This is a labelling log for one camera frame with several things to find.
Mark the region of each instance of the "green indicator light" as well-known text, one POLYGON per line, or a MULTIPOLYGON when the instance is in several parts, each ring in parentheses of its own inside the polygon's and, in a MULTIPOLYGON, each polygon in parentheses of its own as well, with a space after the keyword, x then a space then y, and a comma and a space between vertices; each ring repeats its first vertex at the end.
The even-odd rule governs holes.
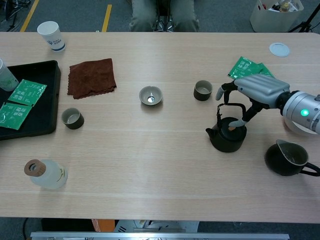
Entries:
POLYGON ((306 117, 309 115, 309 110, 308 109, 302 109, 300 112, 301 116, 306 117))

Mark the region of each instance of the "green packet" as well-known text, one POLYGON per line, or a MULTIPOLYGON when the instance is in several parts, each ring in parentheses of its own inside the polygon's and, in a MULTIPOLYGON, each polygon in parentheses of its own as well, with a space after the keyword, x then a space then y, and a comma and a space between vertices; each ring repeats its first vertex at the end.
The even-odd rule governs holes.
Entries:
POLYGON ((31 109, 31 106, 5 102, 0 109, 0 127, 19 130, 31 109))
POLYGON ((237 79, 252 74, 266 74, 273 77, 272 73, 263 63, 257 64, 254 61, 251 61, 250 59, 243 56, 239 58, 239 60, 229 72, 228 76, 232 79, 237 79))
POLYGON ((46 87, 47 85, 23 79, 8 100, 27 106, 34 106, 46 87))

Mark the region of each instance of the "jeans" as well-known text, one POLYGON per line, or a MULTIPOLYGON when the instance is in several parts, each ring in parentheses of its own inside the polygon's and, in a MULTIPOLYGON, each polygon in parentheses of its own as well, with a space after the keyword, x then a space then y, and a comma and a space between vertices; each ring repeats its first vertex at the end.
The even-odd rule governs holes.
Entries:
MULTIPOLYGON (((168 0, 132 0, 132 32, 152 32, 157 20, 157 1, 164 6, 168 0)), ((170 15, 175 32, 199 32, 194 0, 171 0, 170 15)))

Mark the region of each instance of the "brown cloth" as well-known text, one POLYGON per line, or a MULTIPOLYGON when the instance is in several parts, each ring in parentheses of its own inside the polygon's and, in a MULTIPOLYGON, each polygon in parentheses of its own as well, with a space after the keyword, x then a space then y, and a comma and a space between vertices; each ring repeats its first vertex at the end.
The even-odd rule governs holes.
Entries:
POLYGON ((111 58, 70 66, 67 94, 74 99, 110 93, 116 87, 111 58))

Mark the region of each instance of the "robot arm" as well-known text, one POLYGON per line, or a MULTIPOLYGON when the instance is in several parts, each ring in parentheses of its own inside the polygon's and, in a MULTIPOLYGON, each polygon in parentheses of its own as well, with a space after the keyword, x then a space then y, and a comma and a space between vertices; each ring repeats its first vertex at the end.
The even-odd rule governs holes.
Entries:
POLYGON ((230 127, 245 125, 262 109, 280 109, 284 117, 320 134, 320 95, 290 92, 288 83, 264 74, 254 74, 223 84, 215 99, 220 100, 224 95, 224 103, 228 104, 229 95, 235 90, 246 95, 252 106, 242 119, 230 122, 230 127))

